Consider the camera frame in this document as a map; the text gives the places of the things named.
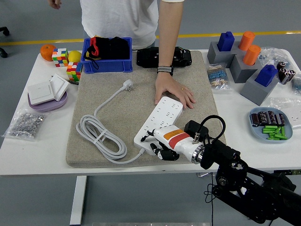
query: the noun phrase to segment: white cable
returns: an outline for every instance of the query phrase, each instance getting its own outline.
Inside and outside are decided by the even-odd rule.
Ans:
[[[84,115],[80,119],[80,123],[76,125],[77,132],[86,140],[92,142],[95,144],[95,146],[98,148],[98,150],[104,155],[104,157],[109,160],[110,162],[116,163],[116,164],[126,164],[135,161],[137,158],[139,158],[145,151],[144,148],[142,148],[138,155],[128,161],[115,161],[117,159],[121,159],[127,154],[127,146],[126,144],[116,135],[109,132],[105,126],[97,119],[96,115],[100,108],[102,108],[106,103],[108,103],[110,100],[112,100],[119,92],[123,90],[131,90],[132,89],[132,81],[127,80],[123,83],[123,87],[121,87],[117,92],[115,92],[109,99],[107,99],[105,102],[103,102],[101,105],[96,108],[94,115]],[[118,147],[119,151],[114,152],[111,149],[107,148],[103,141],[105,139],[110,139],[111,141],[115,142]]]

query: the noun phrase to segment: purple dish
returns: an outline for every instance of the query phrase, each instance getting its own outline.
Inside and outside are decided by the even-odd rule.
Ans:
[[[39,111],[39,112],[48,112],[48,111],[52,111],[57,108],[60,108],[67,102],[67,92],[64,93],[64,95],[62,96],[60,101],[50,100],[50,101],[47,101],[47,102],[44,102],[44,103],[41,103],[38,105],[31,105],[30,99],[29,99],[29,94],[27,95],[27,98],[28,98],[29,106],[32,109]]]

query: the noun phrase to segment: plastic bag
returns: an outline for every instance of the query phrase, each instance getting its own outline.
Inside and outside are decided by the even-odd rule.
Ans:
[[[262,47],[260,55],[258,56],[260,64],[264,67],[265,65],[274,65],[275,68],[277,64],[282,61],[286,64],[286,68],[290,70],[297,70],[297,68],[290,62],[289,57],[283,49],[273,48],[273,47]]]
[[[295,75],[292,80],[292,92],[296,95],[301,95],[301,76],[300,74]]]
[[[2,137],[35,140],[47,114],[28,109],[19,110]]]
[[[226,63],[219,63],[208,66],[207,75],[213,90],[231,90],[226,65]]]
[[[301,107],[300,99],[292,99],[292,98],[271,98],[270,105],[268,107],[273,107],[276,109],[284,109],[289,107]]]

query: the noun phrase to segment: yellow line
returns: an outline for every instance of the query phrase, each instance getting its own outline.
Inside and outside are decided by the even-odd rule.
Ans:
[[[83,41],[84,41],[84,39],[13,41],[13,42],[0,42],[0,45],[1,46],[16,46],[16,45],[34,45],[34,44],[50,44],[50,43],[66,43],[66,42],[83,42]]]
[[[254,32],[255,35],[283,35],[283,34],[301,34],[301,31],[274,31],[274,32]],[[221,33],[207,34],[179,34],[179,38],[204,38],[204,37],[219,37]],[[243,32],[233,33],[234,36],[241,36]],[[83,42],[84,39],[60,39],[60,40],[34,40],[34,41],[13,41],[0,42],[0,46],[15,46],[15,45],[34,45],[34,44],[50,44],[50,43],[66,43],[66,42]]]

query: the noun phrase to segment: white power strip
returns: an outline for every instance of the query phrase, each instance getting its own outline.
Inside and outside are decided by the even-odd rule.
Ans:
[[[182,109],[183,105],[181,102],[169,97],[162,97],[135,136],[134,145],[138,148],[144,148],[150,155],[155,155],[149,141],[158,147],[160,146],[159,142],[156,141],[154,137],[148,137],[144,142],[141,142],[141,138],[147,135],[148,130],[152,131],[153,129],[159,129],[163,126],[173,125],[180,116]]]

